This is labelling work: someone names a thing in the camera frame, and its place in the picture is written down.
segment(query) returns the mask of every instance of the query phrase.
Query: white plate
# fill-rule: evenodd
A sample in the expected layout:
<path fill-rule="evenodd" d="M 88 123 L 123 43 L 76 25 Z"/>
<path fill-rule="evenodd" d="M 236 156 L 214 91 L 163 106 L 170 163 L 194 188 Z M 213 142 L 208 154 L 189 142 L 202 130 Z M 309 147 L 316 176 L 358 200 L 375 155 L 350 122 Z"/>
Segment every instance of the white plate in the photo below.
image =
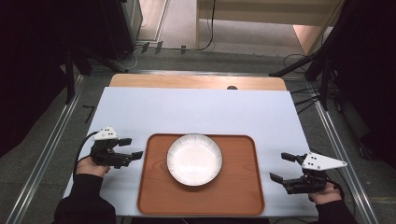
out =
<path fill-rule="evenodd" d="M 210 182 L 218 175 L 221 164 L 219 146 L 202 134 L 183 135 L 168 150 L 169 172 L 184 185 L 201 186 Z"/>

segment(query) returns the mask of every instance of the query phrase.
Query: gray carpet floor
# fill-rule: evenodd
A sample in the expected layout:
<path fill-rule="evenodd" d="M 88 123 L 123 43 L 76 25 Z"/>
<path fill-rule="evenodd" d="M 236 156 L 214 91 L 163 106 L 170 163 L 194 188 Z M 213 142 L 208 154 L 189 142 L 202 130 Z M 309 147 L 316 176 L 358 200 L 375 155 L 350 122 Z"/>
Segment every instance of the gray carpet floor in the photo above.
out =
<path fill-rule="evenodd" d="M 181 55 L 179 51 L 166 49 L 158 54 L 155 53 L 155 49 L 149 49 L 145 53 L 140 53 L 137 50 L 135 56 L 130 55 L 120 64 L 127 67 L 130 73 L 142 70 L 170 70 L 229 73 L 229 75 L 242 73 L 245 76 L 265 75 L 284 67 L 283 58 L 280 57 L 258 57 L 204 51 L 188 51 Z M 79 144 L 90 127 L 91 120 L 89 119 L 86 122 L 86 119 L 91 110 L 84 105 L 97 106 L 104 87 L 108 86 L 110 79 L 115 74 L 95 61 L 92 61 L 92 68 L 92 74 L 89 77 L 84 77 L 84 84 L 76 108 L 64 129 L 49 166 L 21 223 L 51 223 L 52 221 L 56 205 L 62 199 L 64 188 L 73 170 L 73 162 Z M 307 87 L 303 76 L 297 73 L 286 75 L 284 79 L 289 91 Z M 293 94 L 292 97 L 295 102 L 298 102 L 311 97 L 311 94 L 299 93 Z M 64 101 L 65 91 L 53 101 L 25 140 L 0 159 L 0 223 L 6 223 L 23 184 L 34 169 L 35 163 L 64 109 Z M 382 161 L 363 159 L 359 154 L 359 147 L 347 126 L 347 122 L 336 111 L 331 98 L 329 98 L 328 104 L 334 126 L 339 132 L 352 165 L 367 192 L 379 223 L 393 223 L 396 220 L 396 191 L 394 190 L 396 171 Z M 296 110 L 298 111 L 304 106 L 297 106 Z M 308 145 L 324 155 L 335 157 L 329 137 L 314 105 L 300 114 L 300 121 Z M 346 202 L 352 211 L 353 200 L 342 178 L 336 172 L 330 172 L 330 176 L 344 185 Z M 356 208 L 356 218 L 359 223 L 364 223 L 358 208 Z M 128 223 L 130 219 L 130 217 L 119 217 L 120 223 L 122 221 Z M 271 218 L 271 223 L 303 222 L 295 218 Z"/>

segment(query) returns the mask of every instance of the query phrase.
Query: tray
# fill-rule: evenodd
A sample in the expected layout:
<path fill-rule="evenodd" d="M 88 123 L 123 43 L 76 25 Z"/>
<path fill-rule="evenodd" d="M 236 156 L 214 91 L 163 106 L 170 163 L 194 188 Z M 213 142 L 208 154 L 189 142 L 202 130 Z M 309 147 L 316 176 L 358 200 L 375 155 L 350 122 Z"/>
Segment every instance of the tray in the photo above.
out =
<path fill-rule="evenodd" d="M 245 135 L 211 135 L 221 149 L 218 176 L 185 186 L 169 173 L 166 155 L 183 134 L 157 133 L 147 144 L 137 208 L 145 215 L 257 216 L 264 209 L 254 141 Z"/>

